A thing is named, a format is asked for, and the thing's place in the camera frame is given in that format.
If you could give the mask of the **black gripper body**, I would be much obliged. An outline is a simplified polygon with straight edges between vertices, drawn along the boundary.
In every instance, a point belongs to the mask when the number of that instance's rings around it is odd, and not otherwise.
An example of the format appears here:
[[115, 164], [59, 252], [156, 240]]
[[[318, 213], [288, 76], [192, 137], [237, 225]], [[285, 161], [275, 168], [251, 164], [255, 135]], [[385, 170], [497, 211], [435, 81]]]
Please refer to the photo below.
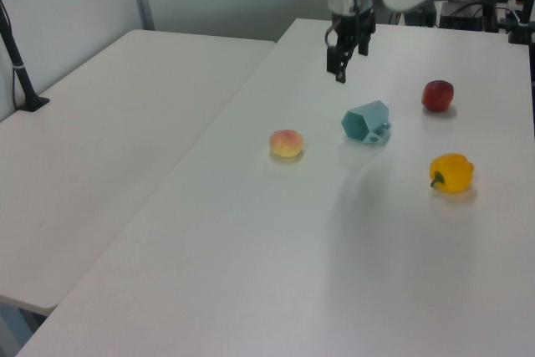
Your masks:
[[359, 49], [359, 41], [375, 32], [375, 12], [372, 8], [352, 16], [331, 14], [334, 31], [337, 34], [335, 46], [344, 51]]

